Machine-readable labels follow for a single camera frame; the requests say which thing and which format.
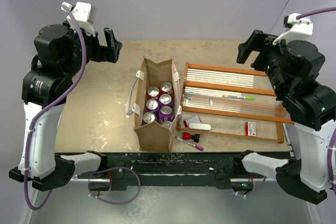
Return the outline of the red cola can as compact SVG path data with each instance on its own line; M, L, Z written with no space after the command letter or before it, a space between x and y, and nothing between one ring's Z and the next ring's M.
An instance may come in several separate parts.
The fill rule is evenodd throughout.
M174 92L173 86L170 82L163 82L160 85L160 94L169 94L172 95Z
M158 100L160 96L160 89L158 87L149 87L147 90L147 96L149 99Z

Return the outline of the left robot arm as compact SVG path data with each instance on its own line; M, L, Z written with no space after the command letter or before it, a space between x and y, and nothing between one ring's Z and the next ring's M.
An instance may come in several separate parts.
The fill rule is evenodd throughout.
M37 55L23 79L25 139L20 163L9 171L18 182L31 182L40 191L66 185L72 176L90 172L96 178L108 172L104 155L88 151L76 156L55 153L60 118L74 76L82 76L89 61L118 61L122 43L105 28L106 45L97 34L75 32L67 22L43 27L34 40Z

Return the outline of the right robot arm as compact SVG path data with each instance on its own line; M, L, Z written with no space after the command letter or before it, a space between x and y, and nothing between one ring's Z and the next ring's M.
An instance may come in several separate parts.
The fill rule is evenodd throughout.
M253 51L258 56L252 68L266 74L298 132L300 159L245 151L234 158L234 173L269 177L287 194L317 205L335 186L335 92L316 80L325 56L306 40L276 42L276 36L261 30L238 46L237 63L245 63Z

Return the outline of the green tipped pen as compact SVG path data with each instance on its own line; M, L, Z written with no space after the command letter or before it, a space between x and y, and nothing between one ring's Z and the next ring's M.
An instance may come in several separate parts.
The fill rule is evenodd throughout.
M223 98L230 98L230 99L243 99L243 100L255 100L255 97L251 96L242 96L242 95L222 95Z

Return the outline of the wooden shelf rack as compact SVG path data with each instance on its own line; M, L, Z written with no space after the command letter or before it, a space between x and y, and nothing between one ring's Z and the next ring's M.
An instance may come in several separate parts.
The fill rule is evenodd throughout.
M292 121L263 72L186 63L182 90L184 132L282 144Z

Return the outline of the purple fanta can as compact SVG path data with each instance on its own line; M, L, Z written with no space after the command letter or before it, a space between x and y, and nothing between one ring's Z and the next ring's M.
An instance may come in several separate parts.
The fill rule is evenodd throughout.
M170 128L171 127L171 125L172 125L172 122L171 121L163 121L162 123L161 123L161 125L163 126L163 127L166 127L166 128Z
M160 107L164 107L164 106L172 107L173 106L173 99L167 93L162 94L159 97L158 102L159 102Z
M142 117L143 124L149 124L149 123L156 122L156 121L157 121L157 118L153 112L146 112L144 113Z
M174 113L171 107L163 106L160 108L159 113L159 123L162 124L164 121L172 122L174 119Z
M146 102L145 108L148 112L157 113L160 110L160 105L158 103L158 100L149 99Z

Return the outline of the red staples box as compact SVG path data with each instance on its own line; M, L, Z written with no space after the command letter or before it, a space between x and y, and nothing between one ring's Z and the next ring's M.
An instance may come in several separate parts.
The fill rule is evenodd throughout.
M245 135L256 137L256 123L255 122L246 122L245 123Z

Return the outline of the white eraser bar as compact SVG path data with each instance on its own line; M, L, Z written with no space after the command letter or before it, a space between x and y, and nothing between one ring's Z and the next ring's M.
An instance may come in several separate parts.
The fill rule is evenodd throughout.
M190 123L188 125L190 130L198 130L198 131L210 131L211 125L210 124L203 124L203 123Z

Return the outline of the red black stamp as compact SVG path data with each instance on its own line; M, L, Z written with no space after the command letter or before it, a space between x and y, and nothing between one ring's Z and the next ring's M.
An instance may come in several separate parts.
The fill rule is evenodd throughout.
M183 133L184 140L193 140L195 143L199 142L200 134L190 134L188 132Z

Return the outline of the pink marker pen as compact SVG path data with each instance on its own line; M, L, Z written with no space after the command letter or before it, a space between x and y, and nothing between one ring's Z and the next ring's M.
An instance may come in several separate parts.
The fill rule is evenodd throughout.
M194 144L194 143L191 143L191 142L189 142L189 141L187 141L187 140L184 140L184 139L182 139L182 138L180 138L180 137L177 137L177 136L176 136L175 138L176 138L177 140L183 142L183 143L186 143L186 144L188 144L188 145L194 147L195 149L197 149L197 150L199 150L199 151L203 151L203 150L204 150L201 146L196 145L196 144Z

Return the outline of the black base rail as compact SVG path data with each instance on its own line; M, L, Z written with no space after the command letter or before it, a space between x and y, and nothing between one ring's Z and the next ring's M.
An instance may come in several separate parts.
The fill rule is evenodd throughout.
M111 173L79 175L81 179L109 182L111 190L125 190L128 186L182 186L230 189L234 179L247 181L262 176L234 170L238 152L179 152L101 153L101 170L113 168Z

